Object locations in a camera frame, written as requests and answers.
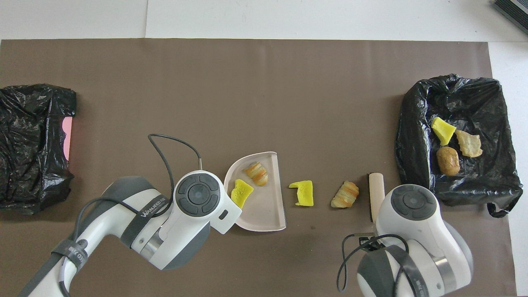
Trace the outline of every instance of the yellow sponge piece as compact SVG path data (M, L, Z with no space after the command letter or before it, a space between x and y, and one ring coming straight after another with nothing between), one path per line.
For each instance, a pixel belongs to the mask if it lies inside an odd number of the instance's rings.
M231 191L231 200L240 208L244 206L249 194L253 193L253 187L243 180L234 181L234 189Z
M447 145L456 130L455 126L449 125L439 117L432 120L431 128L440 139L440 145Z
M295 205L314 206L314 185L311 180L292 183L289 188L297 188L297 200Z

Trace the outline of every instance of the trash bag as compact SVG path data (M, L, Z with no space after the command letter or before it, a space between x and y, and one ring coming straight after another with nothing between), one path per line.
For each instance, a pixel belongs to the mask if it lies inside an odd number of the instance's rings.
M62 121L77 95L51 85L0 89L0 209L34 214L64 201L73 174L64 155Z
M458 152L460 171L451 177L438 167L441 145L431 129L435 117L480 135L483 153L473 158L462 155L453 135L448 146ZM506 103L495 79L451 74L418 81L403 98L395 153L401 182L428 188L448 206L486 203L489 214L500 218L523 193Z

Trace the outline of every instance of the food scrap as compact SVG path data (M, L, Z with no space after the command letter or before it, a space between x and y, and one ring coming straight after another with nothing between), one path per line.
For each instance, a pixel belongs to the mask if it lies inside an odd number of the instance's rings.
M471 135L460 130L456 130L455 133L457 134L458 145L460 145L462 155L472 158L482 155L480 135Z
M345 181L330 202L330 205L336 208L351 207L359 193L360 190L355 183Z
M431 128L440 139L440 145L447 145L456 130L455 126L449 125L439 117L432 120Z
M268 171L266 171L266 168L260 162L251 163L249 167L244 169L244 172L259 186L268 183Z
M460 171L460 164L458 163L458 153L455 149L444 146L436 152L436 158L438 159L438 166L440 171L447 175L453 176Z
M289 188L297 188L297 200L295 205L314 206L314 185L311 180L298 181L290 184Z
M240 209L242 209L244 203L246 202L246 199L251 193L253 193L253 187L248 185L243 180L237 179L234 181L234 188L231 191L231 200L233 200L233 202Z

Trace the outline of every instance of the white tabletop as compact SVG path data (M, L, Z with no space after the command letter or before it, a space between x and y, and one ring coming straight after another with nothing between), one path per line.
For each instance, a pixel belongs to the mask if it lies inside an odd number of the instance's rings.
M489 42L521 181L528 180L528 35L489 0L0 0L1 39L250 38ZM518 295L528 295L528 200L511 214Z

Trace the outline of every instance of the velcro strap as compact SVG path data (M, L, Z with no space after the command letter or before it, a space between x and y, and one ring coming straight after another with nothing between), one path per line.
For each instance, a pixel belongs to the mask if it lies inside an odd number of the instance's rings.
M411 259L411 256L397 245L391 245L386 248L386 250L391 254L392 257L401 265L403 271L407 275L407 279L415 296L417 297L429 297L429 291L427 290L427 285L425 280L420 273L420 270Z
M152 216L167 205L167 203L168 199L161 194L147 203L147 205L136 214L132 221L130 221L125 231L123 231L121 242L130 248L139 232L143 230Z
M67 257L73 264L75 264L77 271L81 270L88 260L88 254L84 250L84 247L70 239L61 241L51 253Z

